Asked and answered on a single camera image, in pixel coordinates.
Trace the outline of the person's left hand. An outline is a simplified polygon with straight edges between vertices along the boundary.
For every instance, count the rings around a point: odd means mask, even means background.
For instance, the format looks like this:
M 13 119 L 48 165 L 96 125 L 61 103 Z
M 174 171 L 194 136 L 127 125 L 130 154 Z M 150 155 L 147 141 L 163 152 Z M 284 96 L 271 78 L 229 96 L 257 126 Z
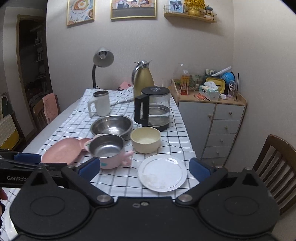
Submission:
M 5 211 L 5 205 L 2 203 L 2 201 L 7 201 L 8 200 L 8 196 L 6 194 L 6 192 L 1 188 L 0 189 L 0 216 L 2 216 L 2 214 L 4 213 Z

